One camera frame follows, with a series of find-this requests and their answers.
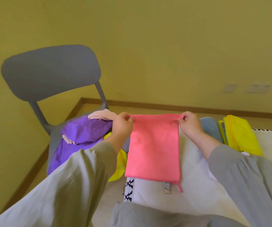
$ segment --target mattress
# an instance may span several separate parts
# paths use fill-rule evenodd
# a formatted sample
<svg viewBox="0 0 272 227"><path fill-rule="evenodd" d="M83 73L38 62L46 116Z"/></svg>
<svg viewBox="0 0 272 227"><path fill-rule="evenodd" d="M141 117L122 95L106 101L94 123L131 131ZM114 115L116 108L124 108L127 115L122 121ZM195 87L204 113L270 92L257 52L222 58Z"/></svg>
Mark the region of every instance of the mattress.
<svg viewBox="0 0 272 227"><path fill-rule="evenodd" d="M253 130L264 157L272 161L272 130ZM171 185L171 194L165 194L163 182L127 178L123 201L170 212L223 215L249 226L222 185L209 177L201 151L181 130L179 153L183 193L176 185Z"/></svg>

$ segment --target chair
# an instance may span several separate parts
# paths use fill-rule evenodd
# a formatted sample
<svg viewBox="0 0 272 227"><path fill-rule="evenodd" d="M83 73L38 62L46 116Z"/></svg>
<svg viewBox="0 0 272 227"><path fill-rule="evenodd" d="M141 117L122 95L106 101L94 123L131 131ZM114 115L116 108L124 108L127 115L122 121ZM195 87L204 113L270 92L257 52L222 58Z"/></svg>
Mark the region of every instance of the chair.
<svg viewBox="0 0 272 227"><path fill-rule="evenodd" d="M84 45L59 45L36 49L7 58L1 74L13 94L29 102L45 131L50 135L48 167L61 139L63 122L47 122L37 101L61 92L95 84L102 100L100 110L108 104L99 83L100 66L95 53Z"/></svg>

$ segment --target floor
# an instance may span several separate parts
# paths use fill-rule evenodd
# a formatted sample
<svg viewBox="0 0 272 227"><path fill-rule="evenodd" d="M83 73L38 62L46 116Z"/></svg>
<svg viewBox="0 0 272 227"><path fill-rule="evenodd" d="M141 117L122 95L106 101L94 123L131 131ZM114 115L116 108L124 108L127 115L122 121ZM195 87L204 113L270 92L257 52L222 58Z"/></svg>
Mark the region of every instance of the floor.
<svg viewBox="0 0 272 227"><path fill-rule="evenodd" d="M78 115L83 114L87 111L93 111L99 109L100 105L97 104L84 104L83 107L78 112ZM166 111L166 110L153 110L153 109L144 109L144 108L131 108L131 107L118 107L118 106L110 106L110 110L119 114L123 111L129 112L131 114L169 114L169 113L182 113L177 111ZM196 113L199 118L202 117L213 117L217 120L222 120L224 115L211 115L211 114L203 114ZM247 119L252 128L257 129L272 129L272 119L262 119L262 118L251 118L251 117L243 117ZM47 163L44 164L42 169L39 171L38 175L28 188L27 193L29 193L34 187L36 187L43 179L46 178L46 169ZM125 178L121 178L116 182L111 182L107 184L105 192L103 194L102 199L98 205L98 208L93 216L93 224L94 226L108 226L108 222L111 216L111 211L116 202L121 202L123 200L123 187L125 185Z"/></svg>

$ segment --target purple cloth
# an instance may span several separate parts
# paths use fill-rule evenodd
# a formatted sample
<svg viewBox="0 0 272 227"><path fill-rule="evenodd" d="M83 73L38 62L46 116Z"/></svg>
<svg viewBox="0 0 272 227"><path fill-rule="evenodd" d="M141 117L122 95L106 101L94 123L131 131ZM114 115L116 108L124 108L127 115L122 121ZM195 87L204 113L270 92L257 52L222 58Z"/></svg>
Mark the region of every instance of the purple cloth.
<svg viewBox="0 0 272 227"><path fill-rule="evenodd" d="M112 124L113 121L88 119L88 116L83 116L68 122L62 128L61 132L78 144L67 144L64 139L60 141L52 158L48 175L68 160L71 154L80 149L89 149L96 143L102 141L103 136L108 132Z"/></svg>

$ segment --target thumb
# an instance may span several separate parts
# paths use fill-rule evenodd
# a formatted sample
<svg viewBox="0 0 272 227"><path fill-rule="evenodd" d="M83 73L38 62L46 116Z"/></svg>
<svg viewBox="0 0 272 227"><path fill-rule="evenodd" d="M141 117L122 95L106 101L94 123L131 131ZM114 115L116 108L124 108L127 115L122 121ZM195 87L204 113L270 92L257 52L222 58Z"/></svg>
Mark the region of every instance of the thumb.
<svg viewBox="0 0 272 227"><path fill-rule="evenodd" d="M183 123L185 123L185 121L184 121L184 119L183 119L183 118L179 118L179 119L178 119L178 121L179 121L179 124L183 124Z"/></svg>
<svg viewBox="0 0 272 227"><path fill-rule="evenodd" d="M128 120L128 122L133 123L134 122L134 117L130 117L129 120Z"/></svg>

